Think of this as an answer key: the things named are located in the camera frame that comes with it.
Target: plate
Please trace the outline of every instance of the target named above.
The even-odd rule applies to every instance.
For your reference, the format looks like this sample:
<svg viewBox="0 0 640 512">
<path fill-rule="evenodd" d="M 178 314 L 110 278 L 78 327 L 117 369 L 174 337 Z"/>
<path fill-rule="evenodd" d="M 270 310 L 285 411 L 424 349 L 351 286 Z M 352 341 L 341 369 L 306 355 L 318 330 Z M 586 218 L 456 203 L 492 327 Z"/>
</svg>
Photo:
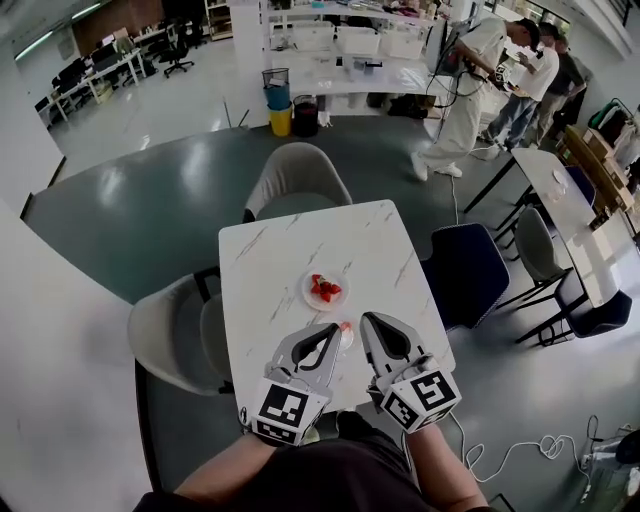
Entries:
<svg viewBox="0 0 640 512">
<path fill-rule="evenodd" d="M 313 274 L 321 274 L 327 281 L 337 284 L 342 291 L 338 295 L 331 297 L 331 302 L 323 301 L 319 295 L 311 293 L 311 287 L 313 286 L 313 280 L 311 276 Z M 313 309 L 318 311 L 334 311 L 342 306 L 349 297 L 349 280 L 339 271 L 331 271 L 325 269 L 314 269 L 302 276 L 300 280 L 300 288 L 304 301 L 309 304 Z"/>
</svg>

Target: white desk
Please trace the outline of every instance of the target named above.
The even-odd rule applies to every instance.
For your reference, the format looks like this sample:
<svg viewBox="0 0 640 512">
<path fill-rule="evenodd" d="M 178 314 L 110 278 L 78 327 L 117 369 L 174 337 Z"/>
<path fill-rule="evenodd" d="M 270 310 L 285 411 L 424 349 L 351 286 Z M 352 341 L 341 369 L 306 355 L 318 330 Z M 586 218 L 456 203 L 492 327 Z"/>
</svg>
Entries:
<svg viewBox="0 0 640 512">
<path fill-rule="evenodd" d="M 553 153 L 536 149 L 514 149 L 513 157 L 549 213 L 591 304 L 601 306 L 620 289 L 611 246 L 604 230 L 592 232 L 589 224 L 596 215 Z M 557 201 L 552 200 L 557 181 L 553 171 L 563 174 L 568 186 Z"/>
<path fill-rule="evenodd" d="M 139 49 L 135 49 L 133 50 L 129 55 L 124 56 L 122 59 L 120 59 L 118 62 L 116 62 L 115 64 L 113 64 L 112 66 L 109 66 L 106 69 L 103 69 L 102 71 L 95 73 L 93 75 L 89 75 L 87 77 L 85 77 L 83 80 L 81 80 L 78 85 L 76 85 L 75 87 L 72 87 L 71 89 L 69 89 L 67 92 L 65 92 L 64 94 L 61 94 L 60 96 L 58 96 L 57 98 L 53 98 L 52 95 L 49 95 L 49 101 L 51 101 L 52 103 L 55 103 L 55 105 L 58 107 L 58 110 L 60 111 L 60 114 L 62 115 L 62 118 L 65 121 L 69 121 L 69 119 L 67 118 L 67 115 L 64 113 L 64 110 L 62 108 L 62 105 L 60 105 L 60 102 L 66 98 L 68 98 L 69 96 L 71 96 L 73 93 L 77 92 L 78 90 L 82 89 L 83 87 L 89 87 L 89 89 L 91 89 L 91 93 L 93 94 L 93 97 L 95 98 L 96 102 L 98 101 L 98 94 L 96 92 L 96 89 L 93 85 L 93 81 L 94 80 L 98 80 L 100 78 L 102 78 L 105 75 L 108 75 L 109 73 L 111 73 L 112 71 L 115 71 L 116 69 L 118 69 L 120 66 L 124 66 L 125 64 L 129 66 L 129 70 L 131 71 L 131 75 L 133 76 L 133 81 L 136 84 L 136 87 L 138 87 L 140 85 L 140 82 L 138 80 L 138 76 L 136 74 L 136 70 L 133 67 L 133 59 L 138 59 L 138 64 L 140 65 L 140 71 L 142 72 L 142 76 L 144 78 L 147 77 L 147 73 L 144 70 L 144 64 L 142 62 L 142 56 L 140 54 L 140 50 Z"/>
<path fill-rule="evenodd" d="M 449 371 L 455 361 L 420 262 L 391 201 L 345 206 L 228 227 L 220 231 L 220 271 L 227 345 L 238 409 L 252 405 L 265 363 L 282 339 L 307 325 L 351 322 L 354 343 L 338 361 L 327 411 L 370 400 L 359 320 L 375 311 L 413 326 Z M 347 301 L 312 309 L 300 280 L 314 269 L 342 272 Z"/>
</svg>

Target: dark blue chair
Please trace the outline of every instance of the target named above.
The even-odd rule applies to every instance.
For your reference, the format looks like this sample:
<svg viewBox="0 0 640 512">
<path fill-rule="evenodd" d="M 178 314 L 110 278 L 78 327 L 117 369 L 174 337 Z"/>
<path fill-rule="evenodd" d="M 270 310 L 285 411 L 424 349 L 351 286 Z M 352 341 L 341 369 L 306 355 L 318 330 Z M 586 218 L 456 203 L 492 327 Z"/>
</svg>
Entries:
<svg viewBox="0 0 640 512">
<path fill-rule="evenodd" d="M 575 270 L 571 269 L 571 271 L 562 278 L 562 281 L 560 281 L 560 284 L 552 295 L 523 304 L 517 309 L 527 308 L 552 298 L 556 299 L 558 306 L 560 306 L 560 312 L 520 337 L 516 340 L 516 343 L 522 343 L 531 336 L 538 335 L 538 345 L 547 347 L 553 345 L 553 343 L 560 338 L 566 338 L 566 336 L 572 332 L 577 338 L 588 338 L 619 329 L 629 320 L 631 304 L 633 302 L 624 292 L 618 291 L 611 300 L 600 307 L 594 308 L 591 302 L 589 302 L 580 278 L 577 276 Z M 569 324 L 569 330 L 555 334 L 552 326 L 562 319 L 566 320 Z M 552 328 L 551 338 L 543 340 L 542 332 L 548 328 Z"/>
<path fill-rule="evenodd" d="M 431 243 L 433 254 L 420 264 L 445 329 L 477 327 L 509 287 L 500 251 L 481 224 L 438 229 Z"/>
</svg>

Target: office chair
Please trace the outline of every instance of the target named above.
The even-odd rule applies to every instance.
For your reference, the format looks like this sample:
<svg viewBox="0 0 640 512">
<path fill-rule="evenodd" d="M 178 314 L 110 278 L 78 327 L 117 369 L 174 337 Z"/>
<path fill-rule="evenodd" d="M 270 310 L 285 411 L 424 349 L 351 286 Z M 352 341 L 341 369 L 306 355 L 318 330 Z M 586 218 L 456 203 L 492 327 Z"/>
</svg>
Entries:
<svg viewBox="0 0 640 512">
<path fill-rule="evenodd" d="M 433 254 L 421 261 L 444 328 L 477 327 L 509 287 L 509 271 L 481 224 L 461 224 L 431 234 Z"/>
<path fill-rule="evenodd" d="M 179 25 L 176 29 L 176 33 L 177 40 L 173 42 L 171 41 L 171 36 L 169 36 L 170 49 L 160 58 L 160 62 L 172 62 L 172 65 L 164 70 L 164 76 L 167 78 L 169 78 L 169 75 L 171 75 L 171 73 L 176 69 L 181 69 L 186 73 L 188 71 L 186 66 L 194 65 L 190 60 L 181 61 L 181 59 L 184 59 L 189 53 L 189 46 L 187 45 L 187 27 L 184 24 Z"/>
</svg>

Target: floor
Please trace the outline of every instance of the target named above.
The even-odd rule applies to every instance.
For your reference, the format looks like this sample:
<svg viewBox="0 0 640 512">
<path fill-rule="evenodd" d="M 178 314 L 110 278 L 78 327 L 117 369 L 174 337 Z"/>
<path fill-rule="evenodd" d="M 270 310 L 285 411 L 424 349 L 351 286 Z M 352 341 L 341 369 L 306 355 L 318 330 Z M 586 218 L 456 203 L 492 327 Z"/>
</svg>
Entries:
<svg viewBox="0 0 640 512">
<path fill-rule="evenodd" d="M 156 60 L 158 73 L 142 79 L 139 87 L 120 87 L 102 105 L 90 100 L 69 114 L 69 123 L 53 126 L 50 133 L 67 157 L 57 181 L 163 142 L 229 128 L 229 120 L 238 126 L 247 109 L 235 91 L 233 40 L 192 48 L 187 59 L 195 65 L 187 73 L 175 71 L 169 79 L 162 73 L 168 64 Z M 338 98 L 333 110 L 347 111 L 347 98 Z M 378 112 L 364 107 L 350 114 Z"/>
<path fill-rule="evenodd" d="M 292 140 L 276 139 L 268 128 L 234 129 L 148 147 L 38 194 L 26 222 L 90 277 L 135 302 L 217 262 L 219 229 L 240 222 L 266 158 Z M 412 176 L 410 152 L 429 144 L 420 123 L 336 118 L 333 128 L 321 130 L 309 142 L 329 155 L 355 202 L 387 198 L 396 203 L 420 258 L 430 255 L 430 233 L 455 223 L 451 180 L 436 175 L 421 183 Z M 508 213 L 526 186 L 517 169 L 471 214 L 465 217 L 461 211 L 505 158 L 482 162 L 468 157 L 461 162 L 464 176 L 455 181 L 460 222 L 492 227 Z M 558 251 L 568 266 L 567 255 L 561 247 Z M 626 252 L 620 265 L 623 289 L 637 299 L 637 252 Z M 521 263 L 508 262 L 508 268 L 512 284 L 507 298 L 531 285 Z M 599 416 L 603 436 L 613 435 L 622 424 L 640 423 L 638 308 L 636 303 L 623 329 L 546 349 L 531 348 L 532 343 L 515 346 L 513 340 L 554 314 L 553 302 L 518 313 L 501 310 L 476 330 L 450 333 L 457 362 L 454 377 L 463 396 L 456 415 L 466 431 L 466 447 L 486 445 L 475 468 L 478 476 L 496 471 L 512 443 L 540 440 L 546 434 L 573 436 L 582 453 L 591 414 Z M 163 484 L 171 489 L 238 436 L 233 398 L 190 395 L 153 377 L 148 386 L 158 467 Z M 398 435 L 370 406 L 362 411 Z M 445 419 L 441 426 L 459 452 L 461 436 L 454 423 Z M 534 447 L 517 448 L 505 471 L 483 484 L 487 497 L 502 492 L 519 512 L 573 510 L 584 487 L 570 446 L 554 462 Z M 598 507 L 587 504 L 582 510 Z"/>
</svg>

